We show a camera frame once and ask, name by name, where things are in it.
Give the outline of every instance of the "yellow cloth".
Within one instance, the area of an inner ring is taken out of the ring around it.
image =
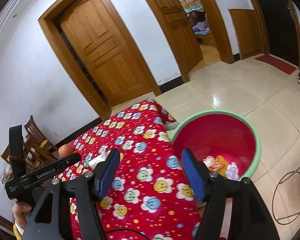
[[[13,225],[13,233],[15,234],[17,240],[21,240],[22,235],[19,233],[18,229],[16,228],[16,225]]]
[[[225,160],[224,157],[222,157],[221,155],[218,155],[216,157],[216,162],[219,162],[222,164],[222,168],[218,171],[218,173],[223,176],[223,177],[226,177],[226,171],[227,171],[227,168],[228,168],[228,163],[227,161]]]
[[[44,140],[44,141],[40,144],[39,148],[40,148],[40,149],[44,149],[45,146],[47,145],[47,142],[48,142],[48,140]]]

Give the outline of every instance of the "red doormat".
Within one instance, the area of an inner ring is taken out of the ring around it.
[[[291,75],[293,71],[296,70],[295,67],[289,65],[288,63],[283,62],[282,60],[279,60],[275,57],[271,57],[270,55],[263,55],[260,57],[256,57],[256,60],[268,63],[274,67],[276,67],[277,69],[280,69],[281,71]]]

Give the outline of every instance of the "plastic basin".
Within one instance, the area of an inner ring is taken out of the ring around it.
[[[261,142],[253,125],[244,117],[226,110],[197,113],[175,130],[171,143],[176,156],[190,148],[197,160],[223,156],[239,169],[239,180],[251,177],[260,161]]]

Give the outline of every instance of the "screw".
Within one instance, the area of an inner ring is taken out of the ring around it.
[[[58,178],[54,178],[54,179],[51,181],[51,183],[52,183],[53,185],[57,185],[59,182],[60,182],[60,179],[58,179]]]
[[[86,178],[90,178],[92,175],[93,175],[93,172],[92,172],[92,171],[87,171],[87,172],[84,173],[84,176],[85,176]]]
[[[216,177],[218,177],[218,173],[216,171],[211,171],[209,173],[209,176],[212,177],[212,178],[216,178]]]
[[[251,183],[251,179],[249,179],[249,178],[242,178],[242,181],[245,184],[250,184]]]

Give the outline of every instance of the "black cable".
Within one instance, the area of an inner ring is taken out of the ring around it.
[[[136,231],[136,230],[133,230],[133,229],[126,229],[126,228],[120,228],[120,229],[114,229],[114,230],[110,230],[110,231],[106,231],[106,234],[108,233],[112,233],[112,232],[118,232],[118,231],[132,231],[132,232],[135,232],[137,233],[138,235],[141,235],[144,239],[146,240],[150,240],[150,238],[146,237],[144,234]]]
[[[273,215],[273,217],[274,217],[274,220],[275,220],[278,224],[280,224],[280,225],[288,225],[288,224],[292,223],[294,220],[296,220],[296,219],[300,216],[300,212],[297,212],[297,213],[295,213],[295,214],[293,214],[293,215],[290,215],[290,216],[287,216],[287,217],[284,217],[284,218],[281,218],[281,219],[277,219],[277,218],[275,217],[275,215],[274,215],[273,202],[274,202],[274,196],[275,196],[275,193],[277,192],[278,186],[282,183],[283,178],[286,177],[287,175],[291,174],[291,173],[298,173],[298,174],[300,174],[299,171],[290,171],[290,172],[288,172],[287,174],[285,174],[285,175],[280,179],[280,181],[279,181],[279,183],[277,184],[277,186],[275,187],[275,190],[274,190],[274,193],[273,193],[273,197],[272,197],[272,215]],[[295,215],[297,215],[296,218],[295,218],[294,220],[290,221],[289,223],[285,223],[285,224],[284,224],[284,223],[280,223],[280,222],[279,222],[279,220],[282,220],[282,219],[285,219],[285,218],[289,218],[289,217],[293,217],[293,216],[295,216]]]

